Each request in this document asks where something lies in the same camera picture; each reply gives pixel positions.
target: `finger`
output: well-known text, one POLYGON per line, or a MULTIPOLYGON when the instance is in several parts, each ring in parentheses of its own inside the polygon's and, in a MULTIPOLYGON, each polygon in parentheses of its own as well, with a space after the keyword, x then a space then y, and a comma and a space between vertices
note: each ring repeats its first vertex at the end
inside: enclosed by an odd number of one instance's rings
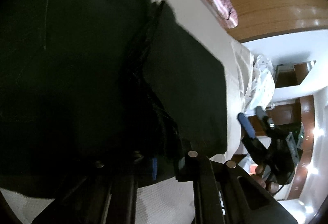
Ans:
POLYGON ((257 175, 261 174, 264 170, 264 167, 263 166, 257 166, 256 169, 255 169, 255 173, 257 175))
POLYGON ((268 192, 270 193, 275 193, 276 191, 279 190, 279 184, 278 183, 274 183, 274 182, 270 182, 268 184, 268 188, 267 188, 268 192))
POLYGON ((257 181, 257 183, 260 184, 262 188, 266 187, 265 181, 260 176, 253 174, 253 175, 251 175, 251 177, 255 181, 257 181))

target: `white cloth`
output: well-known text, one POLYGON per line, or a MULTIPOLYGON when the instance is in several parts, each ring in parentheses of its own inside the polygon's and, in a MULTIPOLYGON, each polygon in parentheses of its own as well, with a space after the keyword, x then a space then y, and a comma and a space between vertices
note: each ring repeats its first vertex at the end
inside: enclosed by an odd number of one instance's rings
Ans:
POLYGON ((232 48, 237 64, 241 108, 244 109, 246 98, 251 95, 254 55, 236 40, 232 42, 232 48))
MULTIPOLYGON (((224 155, 216 155, 212 158, 212 160, 224 162, 232 157, 240 143, 240 124, 237 121, 237 114, 241 111, 240 89, 244 88, 240 86, 240 82, 244 86, 241 80, 242 75, 249 76, 249 69, 241 65, 243 72, 238 76, 236 60, 239 58, 235 57, 232 46, 234 48, 242 46, 226 33, 201 0, 167 1, 175 11, 177 22, 200 41, 224 66, 227 90, 228 150, 224 155)), ((192 183, 179 183, 174 178, 140 188, 137 194, 136 223, 190 224, 194 217, 193 200, 192 183)), ((21 211, 17 206, 12 209, 19 219, 30 219, 26 217, 27 210, 21 211)))

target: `hand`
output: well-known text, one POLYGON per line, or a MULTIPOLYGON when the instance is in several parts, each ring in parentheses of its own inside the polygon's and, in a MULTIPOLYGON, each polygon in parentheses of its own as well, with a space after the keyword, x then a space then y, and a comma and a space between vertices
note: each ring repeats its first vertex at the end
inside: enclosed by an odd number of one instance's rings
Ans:
POLYGON ((255 169, 256 174, 251 175, 251 177, 256 180, 257 183, 260 184, 262 188, 266 189, 270 194, 274 194, 276 191, 279 190, 279 184, 274 182, 266 184, 265 180, 262 179, 263 172, 263 166, 257 166, 257 168, 255 169))

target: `black cable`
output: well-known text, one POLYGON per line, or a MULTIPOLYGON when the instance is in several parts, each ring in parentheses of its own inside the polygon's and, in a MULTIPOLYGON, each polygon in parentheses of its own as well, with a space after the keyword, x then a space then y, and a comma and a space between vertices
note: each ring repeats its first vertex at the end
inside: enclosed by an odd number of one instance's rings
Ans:
POLYGON ((286 183, 289 181, 290 176, 291 176, 292 174, 293 174, 292 172, 289 174, 289 177, 288 177, 288 179, 286 180, 286 182, 285 182, 285 183, 279 188, 278 191, 276 191, 276 192, 272 195, 272 197, 274 197, 278 192, 281 191, 281 189, 282 189, 282 188, 286 185, 286 183))

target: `bolt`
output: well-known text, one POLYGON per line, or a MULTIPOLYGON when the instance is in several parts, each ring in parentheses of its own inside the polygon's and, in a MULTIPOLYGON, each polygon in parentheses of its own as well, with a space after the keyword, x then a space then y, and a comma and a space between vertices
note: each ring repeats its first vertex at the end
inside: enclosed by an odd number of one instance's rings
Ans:
POLYGON ((189 151, 188 152, 188 156, 190 156, 190 157, 197 157, 198 156, 198 153, 196 151, 189 151))
POLYGON ((227 162, 227 167, 228 168, 235 168, 236 166, 237 166, 236 163, 234 161, 232 161, 232 160, 229 160, 227 162))

